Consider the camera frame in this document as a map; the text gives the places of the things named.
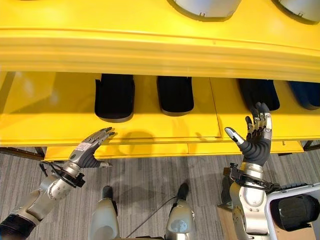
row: yellow shelving unit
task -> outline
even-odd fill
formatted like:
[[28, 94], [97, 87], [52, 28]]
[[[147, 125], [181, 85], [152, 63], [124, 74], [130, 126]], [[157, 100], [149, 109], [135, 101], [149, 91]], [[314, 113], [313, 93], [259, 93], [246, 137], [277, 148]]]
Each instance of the yellow shelving unit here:
[[253, 78], [320, 82], [320, 24], [271, 0], [242, 0], [201, 22], [166, 0], [2, 0], [2, 71]]
[[[100, 77], [97, 73], [1, 72], [0, 146], [46, 146], [47, 160], [62, 160], [84, 138], [112, 126], [117, 135], [99, 148], [97, 158], [240, 153], [224, 131], [230, 126], [246, 136], [244, 119], [250, 112], [236, 79], [192, 78], [194, 109], [170, 117], [160, 110], [157, 78], [135, 75], [133, 118], [108, 123], [94, 113], [95, 79]], [[300, 107], [285, 81], [275, 81], [275, 88], [280, 109], [272, 113], [272, 152], [303, 152], [300, 140], [320, 139], [316, 124], [320, 109]], [[306, 129], [306, 123], [313, 125], [312, 130]]]
[[95, 115], [95, 79], [100, 77], [95, 73], [2, 73], [0, 145], [77, 145], [109, 126], [117, 132], [110, 142], [114, 145], [209, 142], [221, 136], [208, 77], [193, 79], [193, 110], [171, 117], [161, 112], [157, 78], [134, 76], [134, 116], [125, 123], [109, 123]]
[[[45, 146], [47, 159], [66, 158], [112, 126], [118, 134], [101, 157], [237, 154], [224, 127], [246, 135], [250, 113], [235, 79], [250, 78], [276, 80], [272, 151], [301, 152], [298, 141], [320, 139], [320, 110], [300, 107], [279, 80], [320, 83], [319, 40], [320, 24], [297, 22], [271, 0], [242, 0], [224, 22], [193, 20], [167, 0], [2, 0], [0, 146]], [[101, 73], [135, 75], [130, 121], [95, 115]], [[163, 115], [160, 75], [193, 77], [191, 113]]]

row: silver robotic arm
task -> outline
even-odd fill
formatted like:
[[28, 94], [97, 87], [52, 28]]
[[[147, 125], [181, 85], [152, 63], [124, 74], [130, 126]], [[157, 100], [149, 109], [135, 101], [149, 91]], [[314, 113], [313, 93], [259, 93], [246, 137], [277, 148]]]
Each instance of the silver robotic arm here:
[[255, 107], [251, 110], [253, 123], [249, 116], [245, 118], [248, 129], [246, 140], [231, 127], [225, 128], [244, 156], [240, 169], [232, 164], [226, 174], [234, 181], [229, 191], [233, 223], [239, 240], [270, 239], [265, 206], [266, 190], [273, 186], [263, 180], [263, 165], [270, 156], [272, 119], [265, 103], [258, 102]]
[[63, 167], [49, 163], [52, 174], [42, 181], [38, 189], [26, 196], [0, 224], [0, 239], [26, 239], [72, 188], [83, 186], [85, 181], [80, 172], [81, 168], [107, 167], [108, 163], [97, 161], [94, 153], [108, 137], [115, 134], [111, 129], [104, 128], [87, 137], [75, 148]]

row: robot finger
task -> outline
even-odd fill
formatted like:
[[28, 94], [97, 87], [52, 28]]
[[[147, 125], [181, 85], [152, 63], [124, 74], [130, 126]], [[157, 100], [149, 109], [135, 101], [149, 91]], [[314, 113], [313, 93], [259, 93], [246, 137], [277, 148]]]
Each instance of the robot finger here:
[[263, 128], [262, 136], [265, 139], [272, 140], [272, 118], [270, 113], [264, 114], [265, 127]]
[[245, 140], [240, 136], [233, 128], [226, 127], [225, 129], [226, 134], [239, 146], [245, 142]]
[[247, 126], [248, 133], [246, 135], [246, 139], [250, 140], [252, 137], [252, 132], [254, 131], [254, 125], [252, 124], [251, 118], [249, 116], [245, 117], [245, 122]]

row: black cable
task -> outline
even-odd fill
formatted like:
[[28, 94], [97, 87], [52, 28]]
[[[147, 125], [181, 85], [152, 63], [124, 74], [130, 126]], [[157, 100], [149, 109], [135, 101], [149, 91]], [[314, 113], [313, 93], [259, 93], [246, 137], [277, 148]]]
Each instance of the black cable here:
[[174, 196], [167, 200], [164, 204], [162, 204], [160, 207], [158, 207], [151, 215], [149, 215], [139, 226], [137, 226], [126, 238], [129, 238], [134, 232], [136, 232], [139, 228], [142, 227], [143, 224], [145, 224], [153, 215], [155, 215], [161, 208], [163, 208], [168, 202], [170, 202], [173, 199], [176, 199], [177, 196]]

